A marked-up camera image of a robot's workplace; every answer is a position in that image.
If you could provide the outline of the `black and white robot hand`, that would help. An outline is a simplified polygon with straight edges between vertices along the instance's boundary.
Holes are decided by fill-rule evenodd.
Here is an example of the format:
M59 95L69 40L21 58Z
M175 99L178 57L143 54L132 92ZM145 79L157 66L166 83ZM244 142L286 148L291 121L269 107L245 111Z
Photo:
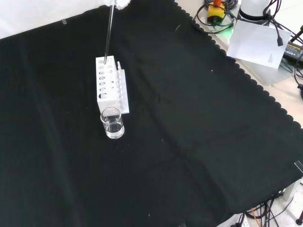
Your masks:
M122 10L130 4L131 0L103 0L103 2L106 6L113 6L118 10Z

